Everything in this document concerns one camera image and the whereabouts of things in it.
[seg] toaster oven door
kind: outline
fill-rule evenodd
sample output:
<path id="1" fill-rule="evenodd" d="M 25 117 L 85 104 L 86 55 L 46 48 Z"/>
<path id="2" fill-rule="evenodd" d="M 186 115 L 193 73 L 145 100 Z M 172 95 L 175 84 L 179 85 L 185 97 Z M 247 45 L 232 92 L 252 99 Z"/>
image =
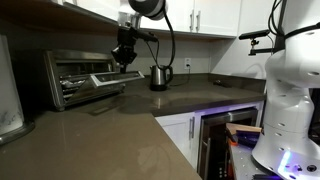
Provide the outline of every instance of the toaster oven door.
<path id="1" fill-rule="evenodd" d="M 140 71 L 131 71 L 126 72 L 125 74 L 109 72 L 90 75 L 90 81 L 92 82 L 95 88 L 112 86 L 142 78 L 144 78 L 144 76 Z"/>
<path id="2" fill-rule="evenodd" d="M 122 92 L 125 82 L 142 79 L 139 71 L 126 74 L 106 72 L 90 75 L 71 76 L 61 81 L 66 106 L 88 99 Z"/>

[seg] kettle handle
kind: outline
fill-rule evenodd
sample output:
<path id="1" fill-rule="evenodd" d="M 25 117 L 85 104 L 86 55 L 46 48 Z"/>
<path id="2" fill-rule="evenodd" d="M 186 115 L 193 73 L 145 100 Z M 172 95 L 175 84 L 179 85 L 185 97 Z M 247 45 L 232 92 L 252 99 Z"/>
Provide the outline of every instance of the kettle handle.
<path id="1" fill-rule="evenodd" d="M 169 79 L 166 81 L 166 85 L 167 85 L 169 82 L 171 82 L 172 79 L 173 79 L 173 69 L 172 69 L 171 66 L 169 66 L 168 69 L 169 69 Z"/>

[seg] appliance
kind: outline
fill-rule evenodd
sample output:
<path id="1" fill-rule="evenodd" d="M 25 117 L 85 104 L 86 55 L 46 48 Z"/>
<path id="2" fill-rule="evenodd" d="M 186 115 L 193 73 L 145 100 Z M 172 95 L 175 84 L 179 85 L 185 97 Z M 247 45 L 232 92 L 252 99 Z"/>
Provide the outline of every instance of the appliance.
<path id="1" fill-rule="evenodd" d="M 33 122 L 24 121 L 7 39 L 0 35 L 0 145 L 15 140 L 31 130 Z"/>
<path id="2" fill-rule="evenodd" d="M 203 180 L 228 178 L 226 123 L 255 125 L 257 115 L 255 108 L 246 108 L 202 117 L 198 173 Z"/>
<path id="3" fill-rule="evenodd" d="M 172 80 L 173 78 L 173 70 L 171 66 L 168 66 L 169 68 L 166 70 L 163 70 L 165 68 L 162 65 L 151 66 L 151 83 L 150 83 L 150 89 L 152 91 L 165 91 L 167 89 L 167 84 Z M 167 70 L 169 70 L 169 78 L 167 79 Z"/>
<path id="4" fill-rule="evenodd" d="M 32 92 L 37 101 L 58 111 L 93 98 L 121 93 L 125 82 L 144 78 L 139 71 L 117 73 L 115 61 L 109 54 L 26 50 L 16 55 L 15 69 L 21 92 Z"/>

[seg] white wall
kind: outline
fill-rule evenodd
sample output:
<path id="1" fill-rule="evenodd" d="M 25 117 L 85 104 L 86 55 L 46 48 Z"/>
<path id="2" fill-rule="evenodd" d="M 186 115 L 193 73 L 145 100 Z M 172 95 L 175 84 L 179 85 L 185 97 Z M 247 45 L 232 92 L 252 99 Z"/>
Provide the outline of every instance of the white wall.
<path id="1" fill-rule="evenodd" d="M 110 53 L 117 45 L 116 37 L 99 35 L 80 35 L 67 33 L 44 33 L 29 31 L 24 28 L 0 21 L 0 33 L 8 37 L 11 49 L 75 49 Z M 154 61 L 147 45 L 138 40 L 135 46 L 138 53 L 135 61 L 128 66 L 128 70 L 140 70 L 143 74 L 150 74 L 149 67 Z M 171 57 L 171 40 L 160 39 L 159 64 L 169 63 Z M 184 58 L 192 58 L 191 73 L 209 73 L 210 43 L 209 42 L 176 42 L 176 56 L 173 63 L 175 74 L 188 73 L 184 69 Z"/>
<path id="2" fill-rule="evenodd" d="M 268 18 L 273 0 L 242 0 L 238 36 L 243 33 L 268 29 Z M 268 37 L 256 39 L 260 41 L 256 49 L 271 48 Z M 250 40 L 224 40 L 212 45 L 211 73 L 265 79 L 264 65 L 270 53 L 248 56 L 251 49 Z"/>

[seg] lower cabinet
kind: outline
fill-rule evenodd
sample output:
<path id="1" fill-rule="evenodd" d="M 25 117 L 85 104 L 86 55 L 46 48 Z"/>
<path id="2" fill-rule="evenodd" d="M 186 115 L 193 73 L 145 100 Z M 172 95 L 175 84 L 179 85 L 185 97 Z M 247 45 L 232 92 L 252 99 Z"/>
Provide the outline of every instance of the lower cabinet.
<path id="1" fill-rule="evenodd" d="M 194 169 L 197 163 L 192 163 L 192 159 L 198 154 L 193 152 L 194 140 L 194 113 L 175 114 L 170 116 L 156 117 L 156 120 L 168 134 L 181 153 L 186 157 Z"/>
<path id="2" fill-rule="evenodd" d="M 204 116 L 253 107 L 258 110 L 256 126 L 261 124 L 264 102 L 252 102 L 198 110 L 182 114 L 156 117 L 163 130 L 185 156 L 192 167 L 200 173 L 199 150 L 201 124 Z"/>

